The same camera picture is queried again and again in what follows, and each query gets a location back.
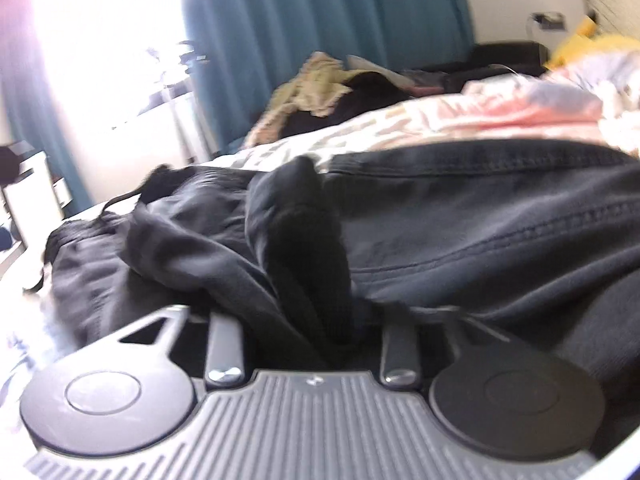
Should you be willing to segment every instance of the black clothing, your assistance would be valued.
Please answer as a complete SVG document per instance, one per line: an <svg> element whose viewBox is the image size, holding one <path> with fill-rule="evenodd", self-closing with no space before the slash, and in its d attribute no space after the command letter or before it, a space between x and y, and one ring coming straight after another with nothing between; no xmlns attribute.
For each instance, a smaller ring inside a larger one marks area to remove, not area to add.
<svg viewBox="0 0 640 480"><path fill-rule="evenodd" d="M271 173L192 171L130 216L50 239L52 291L83 342L205 290L268 364L332 368L360 343L360 298L455 304L601 382L609 411L596 450L640 422L634 158L484 140L336 156L325 175L306 158Z"/></svg>
<svg viewBox="0 0 640 480"><path fill-rule="evenodd" d="M284 139L328 126L337 126L366 112L380 110L412 98L411 94L399 89L377 72L363 72L343 84L352 90L338 99L331 114L327 117L316 117L311 112L302 110L293 112L287 117L278 138Z"/></svg>

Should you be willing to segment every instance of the white furniture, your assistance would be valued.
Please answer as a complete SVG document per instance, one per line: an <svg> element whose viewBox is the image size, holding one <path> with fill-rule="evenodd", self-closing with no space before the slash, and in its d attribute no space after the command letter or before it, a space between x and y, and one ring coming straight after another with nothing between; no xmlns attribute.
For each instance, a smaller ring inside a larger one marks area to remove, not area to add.
<svg viewBox="0 0 640 480"><path fill-rule="evenodd" d="M14 184L6 186L4 201L20 237L27 246L44 246L49 233L64 218L53 188L47 157L36 153L20 165Z"/></svg>
<svg viewBox="0 0 640 480"><path fill-rule="evenodd" d="M188 164L171 106L180 118L196 163L210 159L200 137L193 94L175 98L114 128L90 130L79 123L67 133L82 180L95 203L135 189L160 164L181 168Z"/></svg>

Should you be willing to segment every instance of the round button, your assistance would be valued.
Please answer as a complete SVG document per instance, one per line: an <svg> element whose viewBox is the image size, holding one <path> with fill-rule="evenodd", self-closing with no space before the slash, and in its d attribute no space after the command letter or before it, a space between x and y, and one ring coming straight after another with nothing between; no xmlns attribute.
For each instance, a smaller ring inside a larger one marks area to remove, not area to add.
<svg viewBox="0 0 640 480"><path fill-rule="evenodd" d="M499 408L521 415L546 412L560 399L555 384L528 370L498 374L485 383L484 392Z"/></svg>
<svg viewBox="0 0 640 480"><path fill-rule="evenodd" d="M112 415L133 405L140 392L140 383L129 374L92 372L69 384L66 400L87 415Z"/></svg>
<svg viewBox="0 0 640 480"><path fill-rule="evenodd" d="M397 370L391 370L385 376L385 383L390 386L409 386L410 384L414 384L416 379L417 375L414 370L399 368Z"/></svg>

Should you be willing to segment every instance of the power plug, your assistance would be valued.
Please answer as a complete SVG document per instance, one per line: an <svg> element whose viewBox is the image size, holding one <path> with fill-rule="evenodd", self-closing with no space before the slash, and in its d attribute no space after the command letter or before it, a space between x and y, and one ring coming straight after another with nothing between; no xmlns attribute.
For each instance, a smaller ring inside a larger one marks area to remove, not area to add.
<svg viewBox="0 0 640 480"><path fill-rule="evenodd" d="M561 12L534 12L531 19L540 26L540 30L566 30L564 14Z"/></svg>

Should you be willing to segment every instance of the bed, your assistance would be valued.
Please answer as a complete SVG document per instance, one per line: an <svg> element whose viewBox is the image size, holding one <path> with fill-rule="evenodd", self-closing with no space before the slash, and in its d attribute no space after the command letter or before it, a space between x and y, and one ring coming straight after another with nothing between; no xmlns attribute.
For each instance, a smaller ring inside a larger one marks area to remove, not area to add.
<svg viewBox="0 0 640 480"><path fill-rule="evenodd" d="M602 91L596 95L593 89L580 88L571 81L499 76L471 83L463 94L408 100L337 126L223 155L205 165L271 171L297 156L306 155L322 172L327 170L333 156L343 153L452 140L507 138L576 140L638 156L640 110L616 111L616 99L615 92ZM568 101L578 103L577 107L563 107L562 103ZM133 197L111 210L126 214L135 203ZM78 218L95 218L99 211L100 206L96 206ZM41 291L22 292L24 277L39 266L38 248L30 248L0 282L0 298L4 304L0 308L3 330L0 449L11 456L14 463L22 463L34 453L18 414L22 389L35 370L76 349L73 339L56 322L55 307L47 297L48 276ZM631 439L625 449L621 447L608 460L618 461L621 468L625 464L630 467L640 433L636 432ZM604 464L597 466L584 478L612 478L608 472L602 472L603 467Z"/></svg>

